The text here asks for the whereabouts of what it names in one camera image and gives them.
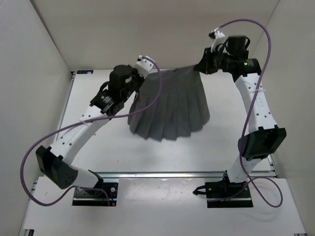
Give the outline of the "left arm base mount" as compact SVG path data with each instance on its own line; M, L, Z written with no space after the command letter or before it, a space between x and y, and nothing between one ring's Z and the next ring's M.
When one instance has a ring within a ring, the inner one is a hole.
M115 207L117 205L119 180L117 178L102 178L94 173L98 182L93 190L77 188L74 190L72 205L85 207Z

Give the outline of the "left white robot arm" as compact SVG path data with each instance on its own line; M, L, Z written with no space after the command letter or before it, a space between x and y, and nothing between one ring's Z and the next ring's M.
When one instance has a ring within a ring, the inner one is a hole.
M102 192L102 178L93 171L74 167L72 162L97 130L124 107L132 93L139 91L152 68L153 64L147 60L138 61L134 66L115 66L109 80L101 85L90 101L78 125L67 129L48 147L40 146L36 150L40 170L60 189L83 187L93 196Z

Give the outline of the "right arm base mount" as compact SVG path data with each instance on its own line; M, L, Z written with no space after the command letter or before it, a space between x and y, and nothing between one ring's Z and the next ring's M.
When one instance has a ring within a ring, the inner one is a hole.
M253 207L251 192L246 181L232 183L227 176L216 182L205 182L197 187L194 195L205 195L207 208L250 208Z

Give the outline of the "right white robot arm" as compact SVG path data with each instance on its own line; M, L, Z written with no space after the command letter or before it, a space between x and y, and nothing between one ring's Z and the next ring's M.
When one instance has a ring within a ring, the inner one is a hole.
M247 113L245 129L238 141L239 156L227 170L228 180L220 185L221 193L232 197L238 192L238 184L247 180L253 168L274 153L286 137L286 129L280 128L269 109L265 90L261 84L262 70L257 59L249 58L250 40L244 35L226 37L221 32L210 33L212 46L195 71L213 74L221 70L231 74L242 97Z

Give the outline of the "grey pleated skirt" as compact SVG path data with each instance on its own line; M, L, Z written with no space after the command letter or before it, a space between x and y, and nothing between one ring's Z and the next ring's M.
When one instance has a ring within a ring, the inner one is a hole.
M191 65L161 74L162 87L158 73L150 73L136 94L130 112L145 111L128 117L130 132L160 142L202 130L210 111L200 73Z

